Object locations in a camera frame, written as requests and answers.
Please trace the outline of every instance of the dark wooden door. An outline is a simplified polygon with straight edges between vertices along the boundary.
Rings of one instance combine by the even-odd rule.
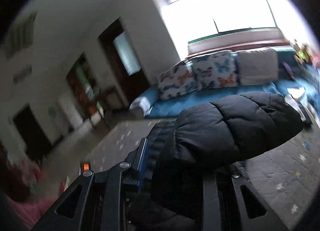
[[[49,153],[52,145],[34,117],[28,105],[13,118],[22,139],[26,143],[28,157],[39,163]]]
[[[89,100],[73,67],[67,74],[67,81],[87,118],[98,111],[96,105]]]
[[[119,19],[117,19],[99,36],[99,40],[126,98],[131,103],[136,97],[147,90],[150,84],[142,69],[132,75],[128,74],[114,44],[115,38],[123,32],[124,29]]]

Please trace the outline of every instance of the window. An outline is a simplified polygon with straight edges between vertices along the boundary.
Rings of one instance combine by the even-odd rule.
[[[127,34],[125,32],[121,33],[115,38],[113,44],[116,47],[116,50],[128,75],[130,76],[139,72],[141,70],[141,66],[131,47]]]
[[[167,0],[168,15],[188,43],[254,28],[276,27],[266,0]]]

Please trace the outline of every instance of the doorway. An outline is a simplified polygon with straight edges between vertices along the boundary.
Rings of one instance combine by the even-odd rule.
[[[13,122],[26,143],[27,156],[40,165],[43,156],[51,151],[52,145],[34,117],[30,106],[27,105],[18,112]]]
[[[150,84],[119,19],[99,36],[99,40],[116,79],[127,100],[131,103],[146,91],[150,87]]]

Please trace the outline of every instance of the door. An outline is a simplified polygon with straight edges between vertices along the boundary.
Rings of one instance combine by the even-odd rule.
[[[14,116],[13,122],[26,143],[26,154],[39,164],[43,156],[52,149],[52,145],[34,117],[30,106],[28,105]]]
[[[67,74],[67,81],[76,97],[78,100],[85,116],[89,118],[93,114],[95,114],[98,109],[96,105],[90,101],[89,97],[87,96],[79,78],[76,73],[76,68],[73,67],[69,73]]]
[[[129,103],[146,91],[150,84],[141,69],[130,39],[117,19],[100,36],[99,40],[111,68]]]

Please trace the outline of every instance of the black puffer jacket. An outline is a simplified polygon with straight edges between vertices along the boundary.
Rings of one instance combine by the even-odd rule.
[[[157,160],[151,198],[171,210],[183,208],[190,174],[258,156],[302,127],[298,112],[279,94],[247,92],[184,110]]]

